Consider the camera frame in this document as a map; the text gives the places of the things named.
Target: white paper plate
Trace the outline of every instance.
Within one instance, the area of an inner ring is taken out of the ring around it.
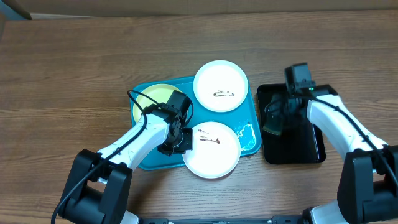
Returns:
[[[199,177],[214,179],[229,174],[241,156],[241,144],[228,126],[205,122],[193,129],[193,149],[182,154],[184,163]]]
[[[248,94],[248,78],[239,66],[215,60],[199,69],[193,81],[193,92],[199,103],[214,112],[237,108]]]

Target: wooden table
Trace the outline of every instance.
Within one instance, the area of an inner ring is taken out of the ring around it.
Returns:
[[[76,154],[131,127],[128,89],[194,75],[216,59],[238,64],[253,94],[308,62],[318,84],[329,83],[375,135],[398,144],[398,11],[7,22],[0,222],[48,223]],[[297,214],[336,198],[343,162],[326,149],[322,165],[285,166],[265,163],[261,149],[221,180],[186,167],[137,169],[128,209],[173,219]]]

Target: blue tray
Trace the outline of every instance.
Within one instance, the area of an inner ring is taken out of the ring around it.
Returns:
[[[241,143],[241,156],[250,156],[255,154],[261,147],[261,133],[259,122],[256,116],[256,109],[254,108],[253,96],[251,94],[250,86],[246,99],[235,110],[225,113],[217,113],[204,108],[196,99],[193,93],[193,78],[185,77],[172,80],[164,80],[152,83],[143,83],[134,88],[136,91],[142,91],[148,86],[165,83],[170,84],[183,93],[185,93],[194,104],[194,114],[192,120],[187,125],[188,128],[194,127],[197,124],[216,121],[223,123],[230,127],[236,135],[238,135],[239,142]],[[131,109],[131,123],[136,125],[132,115],[133,102],[130,100]],[[181,154],[174,154],[166,156],[160,153],[157,149],[152,150],[145,159],[139,164],[139,167],[144,170],[157,170],[184,166],[185,163]]]

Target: black cable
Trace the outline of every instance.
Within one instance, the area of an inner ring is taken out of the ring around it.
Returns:
[[[191,116],[189,116],[189,118],[187,119],[187,121],[184,124],[184,127],[189,124],[189,122],[191,121],[192,117],[193,117],[193,103],[191,102],[191,108],[192,108],[192,112],[191,112]]]
[[[128,94],[129,94],[129,92],[137,93],[138,95],[144,96],[144,97],[146,97],[146,98],[152,100],[152,102],[154,102],[156,105],[159,104],[156,100],[154,100],[153,98],[151,98],[150,96],[148,96],[148,95],[146,95],[146,94],[143,94],[143,93],[138,92],[138,91],[136,91],[136,90],[129,90],[129,91],[128,91]]]
[[[127,147],[128,145],[130,145],[130,143],[132,143],[146,128],[147,126],[147,116],[144,113],[144,110],[142,109],[142,107],[137,103],[137,101],[131,96],[130,92],[134,92],[137,93],[135,90],[129,90],[127,91],[127,94],[129,95],[130,99],[137,105],[137,107],[139,108],[139,110],[141,111],[142,115],[144,116],[144,124],[142,125],[141,129],[137,132],[137,134],[135,134],[130,140],[128,140],[126,143],[124,143],[121,147],[117,148],[112,154],[110,154],[108,157],[106,157],[105,159],[103,159],[97,166],[95,166],[92,170],[89,171],[89,173],[87,173],[72,189],[71,191],[69,191],[69,193],[65,196],[65,198],[63,198],[63,200],[57,205],[57,207],[55,208],[52,216],[51,216],[51,224],[55,224],[55,219],[57,217],[58,212],[60,211],[61,207],[63,206],[63,204],[65,204],[65,202],[67,200],[69,200],[69,198],[71,197],[72,193],[82,184],[84,184],[99,168],[101,168],[103,165],[105,165],[110,159],[112,159],[112,157],[114,157],[115,155],[119,154],[125,147]]]
[[[376,154],[379,156],[380,160],[382,161],[382,163],[386,167],[387,173],[390,175],[390,178],[392,179],[394,185],[398,189],[397,177],[394,175],[394,172],[392,171],[392,169],[391,169],[390,165],[388,164],[388,162],[386,161],[386,159],[381,154],[380,150],[369,140],[369,136],[367,136],[365,133],[363,133],[361,128],[355,123],[355,121],[347,113],[345,113],[338,106],[335,106],[335,105],[333,105],[331,103],[328,103],[326,101],[323,101],[323,100],[319,100],[318,98],[315,98],[315,97],[311,97],[311,96],[293,96],[292,98],[317,101],[319,103],[323,103],[324,105],[327,105],[327,106],[333,108],[334,110],[340,112],[351,123],[351,125],[356,129],[356,131],[364,139],[364,141],[373,149],[373,151],[376,152]]]
[[[271,100],[271,102],[270,102],[269,104],[267,104],[267,106],[264,108],[264,111],[265,111],[266,113],[273,113],[273,112],[276,112],[276,111],[280,110],[280,109],[275,109],[275,110],[273,110],[273,111],[268,111],[269,108],[270,108],[272,105],[274,105],[274,104],[276,104],[276,103],[281,103],[281,102],[283,102],[284,100],[288,100],[288,99],[287,99],[286,97],[283,97],[283,98],[281,98],[281,99],[277,99],[277,100],[274,100],[274,101]]]

